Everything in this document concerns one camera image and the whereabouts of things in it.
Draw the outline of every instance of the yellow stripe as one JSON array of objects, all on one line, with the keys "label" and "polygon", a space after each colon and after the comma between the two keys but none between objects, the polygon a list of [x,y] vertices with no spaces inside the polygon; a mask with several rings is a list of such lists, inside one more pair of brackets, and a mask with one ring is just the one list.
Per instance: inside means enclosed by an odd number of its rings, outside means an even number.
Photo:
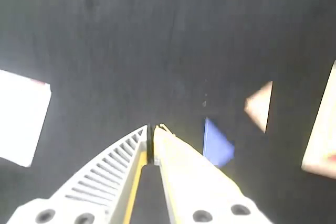
[{"label": "yellow stripe", "polygon": [[141,169],[146,164],[147,164],[147,152],[145,151],[145,152],[140,153],[138,166],[136,167],[134,181],[133,181],[132,189],[131,189],[131,192],[130,192],[130,198],[128,200],[127,209],[126,209],[123,224],[129,224],[130,221],[131,221],[131,215],[132,215],[132,210],[133,210],[133,206],[134,206],[135,196],[137,194]]}]

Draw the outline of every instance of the white plastic part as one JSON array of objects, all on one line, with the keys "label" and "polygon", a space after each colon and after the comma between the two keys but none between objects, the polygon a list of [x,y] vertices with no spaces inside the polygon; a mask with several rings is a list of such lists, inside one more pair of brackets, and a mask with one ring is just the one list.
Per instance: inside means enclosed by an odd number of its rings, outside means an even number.
[{"label": "white plastic part", "polygon": [[302,169],[336,179],[336,61],[325,87],[319,112],[311,131]]},{"label": "white plastic part", "polygon": [[[18,207],[7,224],[101,224],[111,219],[122,223],[146,141],[147,126],[116,141],[76,172],[50,199],[35,199]],[[47,210],[55,214],[48,222],[40,222],[39,215]],[[91,215],[92,222],[77,219]]]},{"label": "white plastic part", "polygon": [[0,157],[31,166],[50,97],[49,84],[0,70]]},{"label": "white plastic part", "polygon": [[160,166],[171,223],[271,223],[231,179],[159,127],[154,131],[154,163]]}]

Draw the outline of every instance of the beige object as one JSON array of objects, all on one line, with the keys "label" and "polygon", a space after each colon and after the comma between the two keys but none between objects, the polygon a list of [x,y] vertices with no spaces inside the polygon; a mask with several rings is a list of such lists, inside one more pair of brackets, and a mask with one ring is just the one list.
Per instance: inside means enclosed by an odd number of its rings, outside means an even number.
[{"label": "beige object", "polygon": [[270,81],[245,101],[244,111],[264,133],[266,132],[271,93],[272,82]]},{"label": "beige object", "polygon": [[302,169],[336,178],[336,162],[328,159],[336,154],[336,64],[334,63],[323,94]]}]

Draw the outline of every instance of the blue object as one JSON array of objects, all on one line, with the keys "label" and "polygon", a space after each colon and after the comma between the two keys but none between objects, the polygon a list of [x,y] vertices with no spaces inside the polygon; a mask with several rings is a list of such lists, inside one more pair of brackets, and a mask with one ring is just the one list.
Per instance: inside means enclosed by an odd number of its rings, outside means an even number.
[{"label": "blue object", "polygon": [[224,166],[234,157],[235,147],[209,118],[205,119],[203,156],[213,165]]}]

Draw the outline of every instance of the black fabric surface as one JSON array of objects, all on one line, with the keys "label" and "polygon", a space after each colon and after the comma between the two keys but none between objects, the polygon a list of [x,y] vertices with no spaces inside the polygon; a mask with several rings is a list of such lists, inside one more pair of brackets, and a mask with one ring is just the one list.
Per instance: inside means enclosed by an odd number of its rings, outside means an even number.
[{"label": "black fabric surface", "polygon": [[[0,69],[53,92],[32,167],[0,161],[0,223],[143,124],[164,122],[201,151],[205,116],[236,146],[223,170],[270,220],[335,223],[335,180],[300,165],[335,58],[336,0],[0,6]],[[267,81],[263,134],[243,107]]]},{"label": "black fabric surface", "polygon": [[160,168],[145,165],[141,169],[130,224],[170,224]]}]

